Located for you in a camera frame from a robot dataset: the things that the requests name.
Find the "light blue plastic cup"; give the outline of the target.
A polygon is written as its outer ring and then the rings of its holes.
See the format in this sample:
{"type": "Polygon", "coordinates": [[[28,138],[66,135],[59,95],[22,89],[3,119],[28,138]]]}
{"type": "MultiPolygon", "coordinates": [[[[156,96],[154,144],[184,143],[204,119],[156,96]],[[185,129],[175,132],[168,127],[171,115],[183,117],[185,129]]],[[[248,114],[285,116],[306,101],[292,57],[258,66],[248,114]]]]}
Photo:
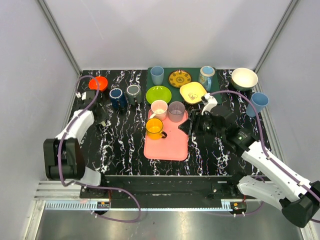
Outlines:
{"type": "MultiPolygon", "coordinates": [[[[255,92],[252,94],[250,102],[255,107],[255,110],[257,113],[260,113],[268,104],[269,104],[269,98],[267,95],[261,92],[255,92]]],[[[246,108],[246,114],[249,117],[255,117],[256,113],[254,111],[254,108],[249,103],[246,108]]]]}

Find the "white floral ceramic bowl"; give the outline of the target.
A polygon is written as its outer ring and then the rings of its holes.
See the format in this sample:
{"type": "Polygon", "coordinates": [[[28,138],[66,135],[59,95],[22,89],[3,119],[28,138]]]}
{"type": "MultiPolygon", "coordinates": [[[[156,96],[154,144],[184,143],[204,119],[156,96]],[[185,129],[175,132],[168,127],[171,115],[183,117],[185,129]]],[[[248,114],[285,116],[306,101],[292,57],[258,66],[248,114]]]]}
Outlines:
{"type": "Polygon", "coordinates": [[[251,90],[257,85],[258,81],[258,75],[248,68],[236,68],[231,74],[231,84],[239,91],[251,90]]]}

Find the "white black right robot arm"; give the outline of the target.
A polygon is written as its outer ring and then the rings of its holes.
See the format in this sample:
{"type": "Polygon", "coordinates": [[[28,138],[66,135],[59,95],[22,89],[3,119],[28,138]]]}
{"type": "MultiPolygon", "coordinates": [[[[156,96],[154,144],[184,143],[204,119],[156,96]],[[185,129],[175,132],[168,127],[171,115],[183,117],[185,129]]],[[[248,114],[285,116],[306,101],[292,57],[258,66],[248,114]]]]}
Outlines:
{"type": "Polygon", "coordinates": [[[249,129],[239,127],[232,113],[223,106],[210,111],[192,110],[190,117],[178,127],[187,135],[210,134],[238,157],[255,166],[273,184],[267,184],[238,173],[227,185],[228,195],[247,195],[259,199],[282,212],[293,225],[304,228],[314,221],[320,209],[320,182],[310,182],[273,155],[249,129]]]}

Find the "orange plastic bowl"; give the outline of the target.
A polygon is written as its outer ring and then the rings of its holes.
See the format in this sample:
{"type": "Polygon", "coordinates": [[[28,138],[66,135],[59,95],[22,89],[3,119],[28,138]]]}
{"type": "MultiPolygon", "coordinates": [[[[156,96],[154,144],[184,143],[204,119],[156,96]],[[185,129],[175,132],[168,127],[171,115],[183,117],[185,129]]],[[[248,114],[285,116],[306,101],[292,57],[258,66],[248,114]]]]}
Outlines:
{"type": "Polygon", "coordinates": [[[106,77],[96,76],[89,81],[88,87],[90,90],[99,89],[101,92],[104,92],[108,88],[108,80],[106,77]]]}

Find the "yellow square plate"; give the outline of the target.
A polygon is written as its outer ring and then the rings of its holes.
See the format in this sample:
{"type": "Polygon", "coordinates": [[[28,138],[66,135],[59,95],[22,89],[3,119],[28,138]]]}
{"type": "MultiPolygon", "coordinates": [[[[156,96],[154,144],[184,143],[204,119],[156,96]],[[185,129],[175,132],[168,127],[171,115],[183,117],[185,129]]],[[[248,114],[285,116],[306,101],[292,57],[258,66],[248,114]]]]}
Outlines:
{"type": "Polygon", "coordinates": [[[207,91],[199,82],[193,81],[181,86],[179,93],[186,103],[194,105],[202,101],[207,91]]]}

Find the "dark green mat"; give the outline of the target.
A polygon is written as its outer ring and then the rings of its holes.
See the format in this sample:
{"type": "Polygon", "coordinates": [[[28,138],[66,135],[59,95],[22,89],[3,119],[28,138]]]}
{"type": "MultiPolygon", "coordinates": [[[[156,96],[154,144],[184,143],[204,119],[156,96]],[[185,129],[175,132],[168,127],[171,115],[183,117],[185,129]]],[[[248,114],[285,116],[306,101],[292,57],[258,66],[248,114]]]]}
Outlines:
{"type": "MultiPolygon", "coordinates": [[[[149,67],[147,69],[147,80],[146,80],[146,89],[147,90],[145,92],[147,92],[150,88],[152,88],[154,86],[154,83],[152,81],[151,69],[152,69],[152,67],[149,67]]],[[[180,89],[170,85],[169,76],[171,73],[173,73],[177,70],[183,70],[183,71],[188,72],[191,75],[192,82],[197,82],[199,79],[199,74],[200,74],[201,68],[200,67],[163,67],[163,69],[164,69],[164,75],[163,75],[162,86],[165,86],[166,88],[168,88],[171,91],[171,101],[170,102],[174,102],[174,101],[184,102],[184,99],[180,94],[180,89]]],[[[215,73],[215,75],[213,76],[211,89],[209,91],[210,93],[220,91],[220,84],[218,82],[217,76],[218,76],[217,73],[215,73]]],[[[222,97],[220,94],[215,95],[215,98],[216,98],[218,104],[222,103],[222,97]]]]}

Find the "purple translucent cup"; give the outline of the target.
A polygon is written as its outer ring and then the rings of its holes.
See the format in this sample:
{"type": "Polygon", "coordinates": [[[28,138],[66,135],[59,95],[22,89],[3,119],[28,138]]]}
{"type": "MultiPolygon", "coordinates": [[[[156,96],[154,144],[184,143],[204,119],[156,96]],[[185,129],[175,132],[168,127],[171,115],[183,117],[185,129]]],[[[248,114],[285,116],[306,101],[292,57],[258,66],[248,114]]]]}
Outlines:
{"type": "Polygon", "coordinates": [[[185,114],[185,106],[180,101],[174,101],[169,104],[168,106],[168,117],[169,119],[174,122],[180,122],[185,114]]]}

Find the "pink plastic tray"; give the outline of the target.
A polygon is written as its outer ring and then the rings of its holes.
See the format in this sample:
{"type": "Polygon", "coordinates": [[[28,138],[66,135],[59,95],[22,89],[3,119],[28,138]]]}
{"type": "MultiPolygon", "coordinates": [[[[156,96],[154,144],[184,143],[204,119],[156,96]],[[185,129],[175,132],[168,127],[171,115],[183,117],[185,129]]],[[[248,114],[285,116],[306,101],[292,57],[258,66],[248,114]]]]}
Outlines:
{"type": "Polygon", "coordinates": [[[188,156],[188,135],[179,129],[179,125],[188,119],[188,113],[184,112],[181,121],[173,122],[168,117],[164,120],[152,118],[147,121],[146,128],[152,125],[162,127],[162,132],[167,134],[166,138],[160,136],[152,139],[150,133],[146,133],[144,143],[144,156],[153,160],[184,161],[188,156]]]}

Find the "lime green plate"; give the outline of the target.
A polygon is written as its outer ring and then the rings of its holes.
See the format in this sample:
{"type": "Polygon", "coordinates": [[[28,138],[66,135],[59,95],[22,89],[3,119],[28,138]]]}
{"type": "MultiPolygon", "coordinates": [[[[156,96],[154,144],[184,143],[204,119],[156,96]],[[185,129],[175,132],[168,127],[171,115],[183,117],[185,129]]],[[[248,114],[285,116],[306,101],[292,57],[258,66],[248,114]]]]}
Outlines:
{"type": "Polygon", "coordinates": [[[149,104],[152,104],[154,101],[157,101],[157,100],[165,101],[168,104],[172,99],[172,93],[167,87],[162,85],[157,85],[157,86],[151,87],[146,92],[145,97],[149,104]]]}

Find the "yellow glass mug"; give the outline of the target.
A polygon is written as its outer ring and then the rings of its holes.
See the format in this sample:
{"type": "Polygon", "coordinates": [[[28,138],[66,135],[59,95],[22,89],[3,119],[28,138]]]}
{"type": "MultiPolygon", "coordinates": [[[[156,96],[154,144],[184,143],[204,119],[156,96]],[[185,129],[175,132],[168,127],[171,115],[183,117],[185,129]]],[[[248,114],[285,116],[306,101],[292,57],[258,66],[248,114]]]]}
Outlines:
{"type": "Polygon", "coordinates": [[[158,118],[151,118],[146,123],[146,134],[152,140],[167,138],[167,133],[164,132],[164,124],[158,118]]]}

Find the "dark blue ceramic mug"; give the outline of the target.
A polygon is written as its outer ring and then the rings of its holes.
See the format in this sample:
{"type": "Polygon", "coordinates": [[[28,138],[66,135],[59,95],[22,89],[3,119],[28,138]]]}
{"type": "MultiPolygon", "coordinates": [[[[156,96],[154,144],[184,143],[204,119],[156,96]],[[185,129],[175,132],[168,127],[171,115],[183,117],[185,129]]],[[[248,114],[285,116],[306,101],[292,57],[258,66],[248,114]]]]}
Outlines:
{"type": "Polygon", "coordinates": [[[127,106],[125,94],[120,88],[113,88],[109,92],[109,99],[115,110],[124,109],[127,106]]]}

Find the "yellow black patterned saucer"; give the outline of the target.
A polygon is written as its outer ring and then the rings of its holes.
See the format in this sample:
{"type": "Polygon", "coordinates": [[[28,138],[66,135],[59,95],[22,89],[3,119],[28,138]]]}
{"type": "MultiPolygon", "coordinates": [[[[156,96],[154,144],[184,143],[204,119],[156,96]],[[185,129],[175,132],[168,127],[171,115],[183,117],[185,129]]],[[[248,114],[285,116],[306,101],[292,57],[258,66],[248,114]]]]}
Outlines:
{"type": "Polygon", "coordinates": [[[192,76],[189,72],[178,69],[170,73],[168,77],[169,84],[174,88],[180,88],[192,81],[192,76]]]}

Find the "pink ceramic mug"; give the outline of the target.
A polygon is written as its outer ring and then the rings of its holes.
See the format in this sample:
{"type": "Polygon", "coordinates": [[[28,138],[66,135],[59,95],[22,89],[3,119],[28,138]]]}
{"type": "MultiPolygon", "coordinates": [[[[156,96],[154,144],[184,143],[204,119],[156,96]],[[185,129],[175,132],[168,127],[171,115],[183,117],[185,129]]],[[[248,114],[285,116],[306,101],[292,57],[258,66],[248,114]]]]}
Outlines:
{"type": "Polygon", "coordinates": [[[151,104],[151,112],[149,119],[159,119],[163,121],[167,117],[168,104],[164,100],[155,100],[151,104]]]}

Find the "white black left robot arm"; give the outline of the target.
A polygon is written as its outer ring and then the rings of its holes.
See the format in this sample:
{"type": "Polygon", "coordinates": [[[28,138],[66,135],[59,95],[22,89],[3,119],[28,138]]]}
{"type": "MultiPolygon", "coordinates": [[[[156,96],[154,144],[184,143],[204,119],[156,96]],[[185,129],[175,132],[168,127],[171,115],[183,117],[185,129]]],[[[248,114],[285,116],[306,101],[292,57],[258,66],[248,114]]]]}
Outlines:
{"type": "Polygon", "coordinates": [[[43,143],[45,174],[49,180],[70,179],[91,186],[97,198],[108,193],[102,174],[86,166],[80,143],[92,125],[105,126],[107,97],[103,92],[88,90],[79,93],[80,102],[66,127],[55,138],[43,143]]]}

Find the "light blue patterned mug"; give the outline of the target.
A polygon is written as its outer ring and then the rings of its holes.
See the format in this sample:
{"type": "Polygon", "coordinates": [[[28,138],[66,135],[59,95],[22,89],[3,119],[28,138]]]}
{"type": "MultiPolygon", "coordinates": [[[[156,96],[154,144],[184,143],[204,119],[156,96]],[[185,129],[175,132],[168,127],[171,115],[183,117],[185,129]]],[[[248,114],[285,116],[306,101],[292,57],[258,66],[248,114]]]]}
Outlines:
{"type": "Polygon", "coordinates": [[[205,88],[207,92],[211,90],[215,73],[216,70],[211,66],[203,66],[200,69],[198,82],[205,88]]]}

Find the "grey ceramic mug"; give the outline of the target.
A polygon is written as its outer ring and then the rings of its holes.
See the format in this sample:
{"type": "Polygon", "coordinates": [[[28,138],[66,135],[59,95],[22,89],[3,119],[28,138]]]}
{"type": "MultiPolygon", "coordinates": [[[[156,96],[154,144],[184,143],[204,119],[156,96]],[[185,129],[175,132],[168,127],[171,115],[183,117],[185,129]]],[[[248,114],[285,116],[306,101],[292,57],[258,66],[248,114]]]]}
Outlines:
{"type": "Polygon", "coordinates": [[[127,100],[131,105],[137,106],[142,102],[142,91],[139,85],[129,85],[126,89],[126,95],[127,100]]]}

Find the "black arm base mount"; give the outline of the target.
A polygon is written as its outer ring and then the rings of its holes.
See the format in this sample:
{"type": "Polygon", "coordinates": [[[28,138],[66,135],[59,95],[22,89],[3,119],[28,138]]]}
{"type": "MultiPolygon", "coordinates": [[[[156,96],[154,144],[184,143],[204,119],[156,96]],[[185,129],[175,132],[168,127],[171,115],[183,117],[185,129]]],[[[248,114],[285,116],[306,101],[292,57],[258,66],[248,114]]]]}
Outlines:
{"type": "Polygon", "coordinates": [[[189,195],[213,199],[243,199],[244,195],[237,188],[240,177],[107,175],[102,178],[102,185],[127,190],[136,197],[189,195]]]}

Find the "light blue cup on mat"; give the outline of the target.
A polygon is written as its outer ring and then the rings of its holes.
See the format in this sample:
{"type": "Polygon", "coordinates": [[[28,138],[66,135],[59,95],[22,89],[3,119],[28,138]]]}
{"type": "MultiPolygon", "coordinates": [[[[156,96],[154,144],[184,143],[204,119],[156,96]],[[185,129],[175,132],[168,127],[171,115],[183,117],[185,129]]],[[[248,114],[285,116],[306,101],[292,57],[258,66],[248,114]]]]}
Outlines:
{"type": "Polygon", "coordinates": [[[162,85],[164,80],[164,69],[161,66],[154,66],[150,70],[151,79],[154,85],[162,85]]]}

